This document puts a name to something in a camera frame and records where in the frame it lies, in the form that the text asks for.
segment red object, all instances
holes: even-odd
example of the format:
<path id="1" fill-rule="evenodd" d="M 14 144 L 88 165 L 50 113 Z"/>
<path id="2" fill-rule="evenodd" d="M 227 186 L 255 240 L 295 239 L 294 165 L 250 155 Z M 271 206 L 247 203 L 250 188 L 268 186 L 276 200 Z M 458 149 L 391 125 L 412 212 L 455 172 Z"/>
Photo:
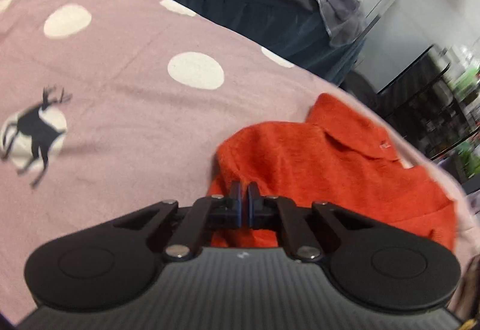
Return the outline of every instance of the red object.
<path id="1" fill-rule="evenodd" d="M 404 169 L 387 131 L 331 95 L 322 94 L 305 123 L 265 122 L 242 129 L 217 151 L 220 174 L 210 194 L 256 181 L 263 196 L 310 207 L 329 201 L 454 247 L 455 211 L 421 166 Z M 269 247 L 271 231 L 217 233 L 217 246 Z"/>

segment mattress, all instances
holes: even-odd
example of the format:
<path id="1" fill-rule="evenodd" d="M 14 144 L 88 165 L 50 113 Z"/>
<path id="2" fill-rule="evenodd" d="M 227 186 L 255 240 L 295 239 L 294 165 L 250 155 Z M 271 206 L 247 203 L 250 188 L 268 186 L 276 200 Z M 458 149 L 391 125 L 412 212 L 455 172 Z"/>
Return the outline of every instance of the mattress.
<path id="1" fill-rule="evenodd" d="M 363 47 L 331 47 L 314 0 L 175 1 L 337 85 Z"/>
<path id="2" fill-rule="evenodd" d="M 191 205 L 222 141 L 304 122 L 324 92 L 384 126 L 406 167 L 425 166 L 456 202 L 461 264 L 479 253 L 458 184 L 372 111 L 172 0 L 0 0 L 0 76 L 0 310 L 13 322 L 35 307 L 23 280 L 35 248 L 160 200 Z"/>

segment red cloth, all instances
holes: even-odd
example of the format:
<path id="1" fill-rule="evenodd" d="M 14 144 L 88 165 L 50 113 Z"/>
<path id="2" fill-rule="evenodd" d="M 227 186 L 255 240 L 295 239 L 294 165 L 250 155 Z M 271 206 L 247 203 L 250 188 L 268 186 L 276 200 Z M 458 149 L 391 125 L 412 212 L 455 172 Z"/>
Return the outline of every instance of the red cloth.
<path id="1" fill-rule="evenodd" d="M 329 201 L 453 249 L 455 211 L 421 166 L 404 169 L 387 131 L 322 94 L 306 123 L 265 122 L 242 129 L 217 151 L 220 174 L 210 194 L 256 181 L 263 196 L 310 207 Z M 217 246 L 276 246 L 271 231 L 230 231 Z"/>

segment black round joint cover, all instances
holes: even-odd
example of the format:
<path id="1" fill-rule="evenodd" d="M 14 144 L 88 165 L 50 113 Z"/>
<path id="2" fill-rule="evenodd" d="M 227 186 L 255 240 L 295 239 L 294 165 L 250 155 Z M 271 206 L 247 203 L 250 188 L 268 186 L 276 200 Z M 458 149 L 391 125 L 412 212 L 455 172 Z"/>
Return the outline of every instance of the black round joint cover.
<path id="1" fill-rule="evenodd" d="M 145 239 L 127 229 L 92 229 L 35 250 L 25 281 L 36 300 L 68 311 L 91 311 L 126 303 L 155 275 Z"/>
<path id="2" fill-rule="evenodd" d="M 333 254 L 330 270 L 347 294 L 390 312 L 445 304 L 460 278 L 460 265 L 448 249 L 394 228 L 356 231 Z"/>

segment deer leg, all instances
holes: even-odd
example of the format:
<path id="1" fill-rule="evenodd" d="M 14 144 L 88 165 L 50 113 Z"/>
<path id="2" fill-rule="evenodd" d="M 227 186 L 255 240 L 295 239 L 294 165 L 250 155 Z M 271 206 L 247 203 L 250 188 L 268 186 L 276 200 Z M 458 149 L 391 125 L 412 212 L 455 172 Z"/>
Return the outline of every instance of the deer leg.
<path id="1" fill-rule="evenodd" d="M 15 126 L 15 124 L 9 124 L 9 125 L 7 126 L 7 128 L 5 129 L 5 134 L 4 134 L 4 136 L 3 136 L 3 145 L 4 145 L 4 146 L 5 146 L 5 143 L 6 143 L 6 141 L 7 141 L 7 131 L 8 131 L 8 129 L 9 129 L 10 127 L 13 127 L 13 126 Z M 19 131 L 17 130 L 17 132 L 15 132 L 15 135 L 11 137 L 10 143 L 8 144 L 7 149 L 5 150 L 5 152 L 3 153 L 3 155 L 1 156 L 2 161 L 6 161 L 6 160 L 8 159 L 8 156 L 9 156 L 9 154 L 10 154 L 11 148 L 14 146 L 14 142 L 15 142 L 15 139 L 16 139 L 16 137 L 17 137 L 17 135 L 18 135 L 18 132 L 19 132 Z"/>
<path id="2" fill-rule="evenodd" d="M 30 186 L 32 188 L 36 188 L 37 185 L 42 180 L 43 176 L 47 172 L 47 168 L 49 167 L 49 149 L 50 147 L 40 146 L 40 152 L 42 153 L 42 160 L 43 160 L 43 170 L 40 172 L 37 178 L 35 178 L 31 183 Z"/>
<path id="3" fill-rule="evenodd" d="M 40 145 L 38 142 L 32 141 L 32 157 L 27 162 L 25 166 L 23 166 L 20 170 L 17 171 L 18 175 L 22 175 L 27 172 L 28 168 L 39 158 L 38 148 Z"/>

